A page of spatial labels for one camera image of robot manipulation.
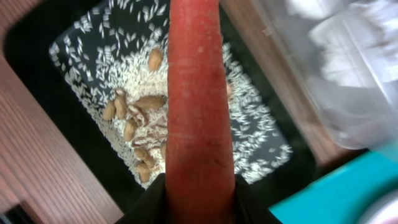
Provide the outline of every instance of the wooden table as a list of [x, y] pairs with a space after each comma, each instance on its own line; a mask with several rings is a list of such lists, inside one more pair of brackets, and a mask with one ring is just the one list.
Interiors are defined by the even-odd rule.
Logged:
[[[40, 0], [0, 1], [0, 40]], [[249, 0], [221, 0], [312, 148], [320, 167], [349, 157], [331, 142]], [[21, 204], [39, 223], [114, 223], [123, 214], [0, 55], [0, 212]]]

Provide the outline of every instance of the brown wooden surface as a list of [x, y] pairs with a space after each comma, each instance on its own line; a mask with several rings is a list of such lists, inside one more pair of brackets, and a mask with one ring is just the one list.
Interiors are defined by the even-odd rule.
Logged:
[[221, 5], [309, 143], [318, 165], [329, 169], [357, 155], [331, 141], [252, 1], [221, 0]]
[[[0, 41], [38, 0], [0, 0]], [[114, 223], [123, 214], [0, 55], [0, 212], [43, 223]]]

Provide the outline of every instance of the teal object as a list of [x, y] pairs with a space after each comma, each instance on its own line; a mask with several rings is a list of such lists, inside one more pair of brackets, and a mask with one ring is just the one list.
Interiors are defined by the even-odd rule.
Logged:
[[[392, 147], [380, 150], [397, 150]], [[283, 224], [353, 224], [373, 202], [394, 189], [398, 189], [398, 164], [368, 152], [270, 210]]]

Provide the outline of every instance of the plastic container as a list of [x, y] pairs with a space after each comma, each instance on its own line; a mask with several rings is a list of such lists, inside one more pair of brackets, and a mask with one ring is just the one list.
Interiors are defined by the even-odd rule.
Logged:
[[334, 142], [372, 148], [398, 127], [398, 14], [352, 2], [253, 0]]

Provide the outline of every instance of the carrot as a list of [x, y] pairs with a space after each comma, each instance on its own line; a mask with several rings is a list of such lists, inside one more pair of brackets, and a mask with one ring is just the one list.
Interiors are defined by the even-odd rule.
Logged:
[[165, 186], [173, 223], [225, 223], [234, 167], [217, 0], [172, 0]]

